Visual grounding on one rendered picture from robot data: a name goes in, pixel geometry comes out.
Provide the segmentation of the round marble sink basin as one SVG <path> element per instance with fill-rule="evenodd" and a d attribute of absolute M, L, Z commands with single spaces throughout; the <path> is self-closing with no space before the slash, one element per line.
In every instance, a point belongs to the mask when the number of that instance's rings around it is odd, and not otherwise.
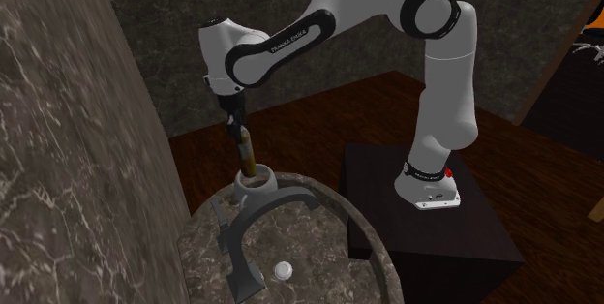
<path fill-rule="evenodd" d="M 396 269 L 377 232 L 345 198 L 313 178 L 277 175 L 281 187 L 310 190 L 320 206 L 282 205 L 257 219 L 243 237 L 246 259 L 257 264 L 266 284 L 241 304 L 405 304 Z M 185 225 L 178 250 L 190 304 L 237 304 L 227 283 L 229 255 L 219 248 L 219 219 L 239 212 L 232 186 L 204 202 Z M 293 267 L 281 281 L 279 261 Z"/>

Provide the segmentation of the brown cylindrical stick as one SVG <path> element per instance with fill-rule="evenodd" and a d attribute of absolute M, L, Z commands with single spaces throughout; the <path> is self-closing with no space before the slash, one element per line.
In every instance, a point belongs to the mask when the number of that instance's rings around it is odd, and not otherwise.
<path fill-rule="evenodd" d="M 239 141 L 237 142 L 240 169 L 245 177 L 254 177 L 256 172 L 256 159 L 252 146 L 251 135 L 245 126 L 239 129 Z"/>

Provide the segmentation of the orange office chair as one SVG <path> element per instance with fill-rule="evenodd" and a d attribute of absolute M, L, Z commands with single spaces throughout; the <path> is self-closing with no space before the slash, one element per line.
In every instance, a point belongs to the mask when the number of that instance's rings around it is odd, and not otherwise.
<path fill-rule="evenodd" d="M 586 39 L 575 42 L 572 53 L 593 49 L 593 61 L 604 65 L 604 0 L 600 0 L 580 34 Z"/>

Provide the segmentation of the dark robot stand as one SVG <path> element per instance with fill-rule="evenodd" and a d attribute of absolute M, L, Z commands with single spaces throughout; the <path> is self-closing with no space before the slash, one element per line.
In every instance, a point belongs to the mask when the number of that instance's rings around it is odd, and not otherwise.
<path fill-rule="evenodd" d="M 406 304 L 480 304 L 525 261 L 457 153 L 447 165 L 459 207 L 418 210 L 400 198 L 394 181 L 407 154 L 404 146 L 346 144 L 339 192 L 376 230 Z"/>

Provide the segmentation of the grey ceramic cup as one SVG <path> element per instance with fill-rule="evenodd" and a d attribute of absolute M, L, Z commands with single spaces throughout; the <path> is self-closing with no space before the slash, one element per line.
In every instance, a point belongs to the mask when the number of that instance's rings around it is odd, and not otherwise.
<path fill-rule="evenodd" d="M 274 171 L 267 165 L 256 164 L 256 175 L 247 177 L 239 171 L 234 179 L 233 189 L 241 210 L 251 206 L 261 197 L 278 189 Z"/>

